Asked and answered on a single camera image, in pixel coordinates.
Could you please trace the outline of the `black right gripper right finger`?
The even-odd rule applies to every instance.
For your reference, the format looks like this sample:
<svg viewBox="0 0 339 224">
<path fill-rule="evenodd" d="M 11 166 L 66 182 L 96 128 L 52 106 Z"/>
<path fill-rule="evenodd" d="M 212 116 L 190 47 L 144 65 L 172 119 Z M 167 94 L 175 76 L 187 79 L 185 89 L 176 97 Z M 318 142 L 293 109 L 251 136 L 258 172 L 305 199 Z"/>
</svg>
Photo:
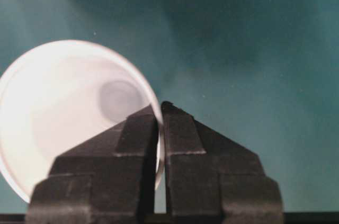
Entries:
<svg viewBox="0 0 339 224">
<path fill-rule="evenodd" d="M 283 223 L 278 183 L 259 156 L 170 102 L 164 119 L 166 203 L 174 223 Z"/>
</svg>

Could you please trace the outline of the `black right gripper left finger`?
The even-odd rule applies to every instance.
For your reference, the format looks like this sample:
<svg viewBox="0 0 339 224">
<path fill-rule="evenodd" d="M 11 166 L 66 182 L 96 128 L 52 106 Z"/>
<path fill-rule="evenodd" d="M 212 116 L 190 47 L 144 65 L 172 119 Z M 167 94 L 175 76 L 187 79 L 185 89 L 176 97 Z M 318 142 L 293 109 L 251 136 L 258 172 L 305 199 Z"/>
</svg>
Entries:
<svg viewBox="0 0 339 224">
<path fill-rule="evenodd" d="M 158 126 L 147 106 L 59 155 L 26 223 L 143 223 L 155 204 Z"/>
</svg>

